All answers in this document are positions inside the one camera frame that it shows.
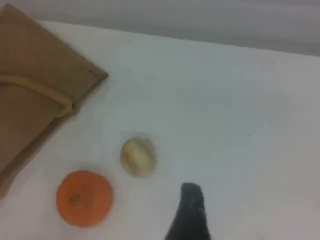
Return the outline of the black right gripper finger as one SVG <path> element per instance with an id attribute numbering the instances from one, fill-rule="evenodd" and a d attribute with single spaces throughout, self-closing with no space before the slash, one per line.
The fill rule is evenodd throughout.
<path id="1" fill-rule="evenodd" d="M 210 240 L 205 199 L 201 187 L 185 182 L 180 188 L 180 201 L 166 240 Z"/>

